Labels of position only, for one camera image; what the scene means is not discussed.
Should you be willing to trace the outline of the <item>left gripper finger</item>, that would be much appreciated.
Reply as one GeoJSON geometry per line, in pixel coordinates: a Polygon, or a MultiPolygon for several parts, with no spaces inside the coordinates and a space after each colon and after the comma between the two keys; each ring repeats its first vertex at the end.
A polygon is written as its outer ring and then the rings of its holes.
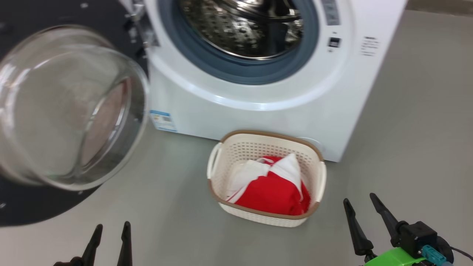
{"type": "Polygon", "coordinates": [[[122,246],[120,248],[117,266],[132,266],[131,225],[129,222],[124,223],[120,239],[122,240],[122,246]]]}
{"type": "Polygon", "coordinates": [[[96,250],[101,242],[103,232],[103,225],[98,224],[94,230],[90,241],[88,242],[83,256],[82,256],[82,266],[94,266],[96,259],[96,250]]]}

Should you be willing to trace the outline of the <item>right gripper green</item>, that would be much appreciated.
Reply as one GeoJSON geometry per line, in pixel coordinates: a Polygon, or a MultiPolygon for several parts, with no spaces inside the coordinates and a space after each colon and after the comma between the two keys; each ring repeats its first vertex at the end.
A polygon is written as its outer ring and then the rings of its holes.
{"type": "MultiPolygon", "coordinates": [[[[384,221],[391,237],[390,243],[400,244],[400,227],[403,226],[403,221],[399,222],[375,193],[370,193],[370,199],[376,212],[380,214],[384,221]]],[[[371,259],[364,264],[365,266],[412,266],[425,260],[422,256],[418,259],[414,259],[400,247],[388,250],[375,257],[373,253],[373,243],[365,236],[356,219],[356,212],[347,198],[343,200],[343,206],[347,217],[350,237],[353,242],[354,253],[357,256],[364,256],[365,259],[371,259]]]]}

